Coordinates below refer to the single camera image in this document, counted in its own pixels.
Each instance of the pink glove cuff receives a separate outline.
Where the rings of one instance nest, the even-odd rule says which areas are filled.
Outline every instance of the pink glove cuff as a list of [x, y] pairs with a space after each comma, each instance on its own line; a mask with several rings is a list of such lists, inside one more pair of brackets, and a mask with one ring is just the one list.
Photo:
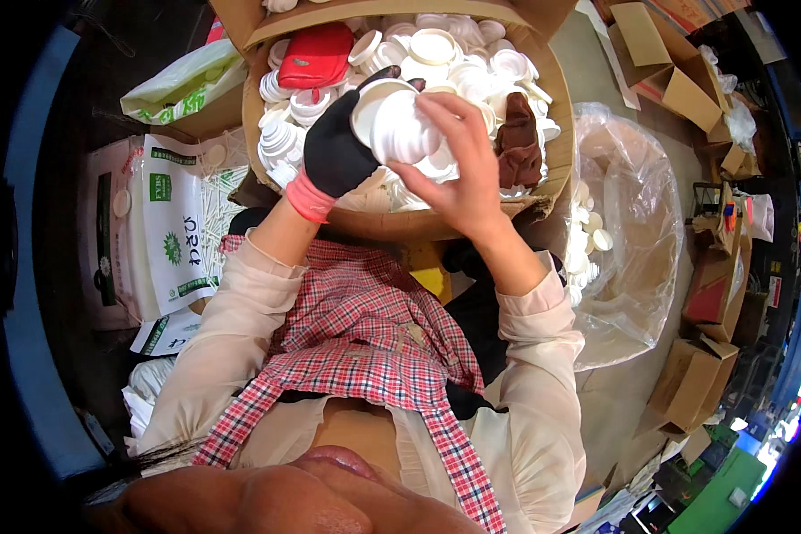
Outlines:
[[299, 168], [296, 178], [285, 188], [285, 194], [288, 196], [288, 202], [303, 218], [320, 222], [322, 225], [329, 222], [326, 220], [326, 215], [330, 213], [337, 200], [314, 186], [306, 175], [305, 165]]

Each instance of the woman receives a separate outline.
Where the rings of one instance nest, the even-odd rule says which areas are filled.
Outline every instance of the woman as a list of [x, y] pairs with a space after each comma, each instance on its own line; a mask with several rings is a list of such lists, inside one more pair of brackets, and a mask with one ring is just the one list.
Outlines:
[[[239, 250], [140, 442], [201, 440], [181, 462], [192, 466], [162, 465], [129, 486], [110, 521], [164, 532], [513, 533], [554, 532], [570, 518], [585, 465], [572, 372], [583, 338], [552, 257], [502, 214], [480, 111], [444, 93], [417, 98], [446, 135], [458, 180], [389, 166], [474, 245], [480, 256], [455, 260], [478, 279], [472, 293], [497, 298], [509, 346], [494, 323], [461, 330], [385, 253], [314, 240], [335, 200], [376, 170], [350, 131], [358, 100], [351, 91], [330, 107], [286, 196], [245, 237], [226, 238]], [[474, 272], [476, 258], [489, 272]], [[467, 337], [493, 343], [473, 352]], [[497, 409], [482, 399], [481, 368], [486, 383], [504, 370]]]

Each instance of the lips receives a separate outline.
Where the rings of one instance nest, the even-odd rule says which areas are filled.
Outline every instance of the lips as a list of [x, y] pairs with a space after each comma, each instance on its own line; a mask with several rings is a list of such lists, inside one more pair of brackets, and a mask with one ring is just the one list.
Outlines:
[[373, 482], [380, 482], [380, 477], [371, 467], [371, 464], [346, 447], [339, 447], [338, 445], [315, 447], [307, 451], [306, 454], [301, 455], [293, 463], [296, 464], [301, 461], [330, 462], [354, 475], [367, 478]]

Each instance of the brown rag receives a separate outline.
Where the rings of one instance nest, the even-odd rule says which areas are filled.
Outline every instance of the brown rag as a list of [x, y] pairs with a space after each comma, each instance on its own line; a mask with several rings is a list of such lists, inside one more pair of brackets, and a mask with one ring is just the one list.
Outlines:
[[495, 136], [495, 155], [499, 156], [499, 184], [536, 186], [540, 181], [543, 157], [537, 143], [537, 120], [522, 93], [507, 95], [505, 123]]

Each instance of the black pants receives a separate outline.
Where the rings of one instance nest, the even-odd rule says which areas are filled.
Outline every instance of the black pants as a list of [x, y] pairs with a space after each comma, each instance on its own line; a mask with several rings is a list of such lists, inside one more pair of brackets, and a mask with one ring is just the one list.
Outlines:
[[[231, 221], [229, 233], [244, 235], [246, 230], [256, 227], [270, 212], [267, 208], [248, 208]], [[495, 299], [495, 283], [480, 255], [471, 243], [460, 240], [453, 243], [442, 260], [449, 272], [463, 272], [475, 280], [472, 286], [445, 306], [453, 317], [475, 353], [481, 369], [484, 385], [490, 385], [506, 366], [507, 341], [500, 339], [499, 304]], [[482, 396], [464, 390], [453, 382], [446, 385], [449, 403], [460, 421], [474, 416], [477, 409], [493, 406]], [[321, 398], [323, 394], [307, 391], [287, 390], [279, 397], [280, 402], [297, 402], [303, 399]]]

